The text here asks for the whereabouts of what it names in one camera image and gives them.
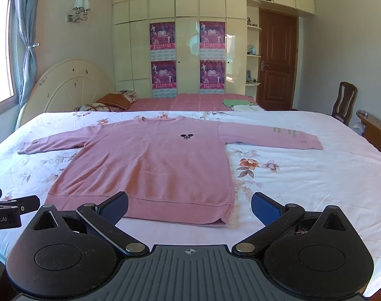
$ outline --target headboard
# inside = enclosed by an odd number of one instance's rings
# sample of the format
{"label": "headboard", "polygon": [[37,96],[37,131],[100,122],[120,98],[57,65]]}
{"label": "headboard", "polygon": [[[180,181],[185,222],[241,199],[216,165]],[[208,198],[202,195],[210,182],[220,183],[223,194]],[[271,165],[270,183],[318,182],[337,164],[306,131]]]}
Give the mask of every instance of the headboard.
{"label": "headboard", "polygon": [[45,112],[72,112],[114,91],[106,74],[86,60],[69,59],[49,69],[19,113],[17,128]]}

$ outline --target pink bedspread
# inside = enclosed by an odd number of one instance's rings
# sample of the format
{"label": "pink bedspread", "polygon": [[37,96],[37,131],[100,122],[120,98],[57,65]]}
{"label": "pink bedspread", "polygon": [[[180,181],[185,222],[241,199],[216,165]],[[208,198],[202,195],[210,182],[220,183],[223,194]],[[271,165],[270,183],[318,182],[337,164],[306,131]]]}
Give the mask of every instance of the pink bedspread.
{"label": "pink bedspread", "polygon": [[252,97],[239,94],[179,94],[175,98],[138,99],[127,111],[231,111],[223,104],[224,99],[242,99],[257,105]]}

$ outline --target door handle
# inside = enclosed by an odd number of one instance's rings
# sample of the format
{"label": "door handle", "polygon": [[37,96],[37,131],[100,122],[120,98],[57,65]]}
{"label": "door handle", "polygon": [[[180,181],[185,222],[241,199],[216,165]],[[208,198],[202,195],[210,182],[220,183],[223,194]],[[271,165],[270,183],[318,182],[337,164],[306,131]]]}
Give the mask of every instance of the door handle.
{"label": "door handle", "polygon": [[265,64],[264,61],[262,61],[261,64],[260,64],[260,70],[264,71],[264,68],[268,67],[268,66],[269,66],[268,64]]}

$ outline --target brown wooden door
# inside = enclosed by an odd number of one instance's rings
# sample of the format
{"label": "brown wooden door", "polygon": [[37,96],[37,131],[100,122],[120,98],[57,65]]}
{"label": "brown wooden door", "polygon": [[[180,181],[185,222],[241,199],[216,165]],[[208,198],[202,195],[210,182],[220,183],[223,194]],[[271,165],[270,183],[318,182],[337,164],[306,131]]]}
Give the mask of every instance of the brown wooden door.
{"label": "brown wooden door", "polygon": [[268,111],[292,109],[298,19],[260,9],[259,86],[257,102]]}

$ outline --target corner shelf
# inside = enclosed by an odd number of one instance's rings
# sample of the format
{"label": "corner shelf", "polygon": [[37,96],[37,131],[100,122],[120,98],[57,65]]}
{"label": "corner shelf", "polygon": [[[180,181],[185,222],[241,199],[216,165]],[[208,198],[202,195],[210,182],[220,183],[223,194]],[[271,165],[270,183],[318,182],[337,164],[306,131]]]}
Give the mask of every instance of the corner shelf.
{"label": "corner shelf", "polygon": [[247,28],[249,29],[254,29],[254,30],[258,30],[258,31],[260,31],[261,30],[261,28],[260,27],[257,27],[257,26],[252,26],[252,25],[247,25]]}

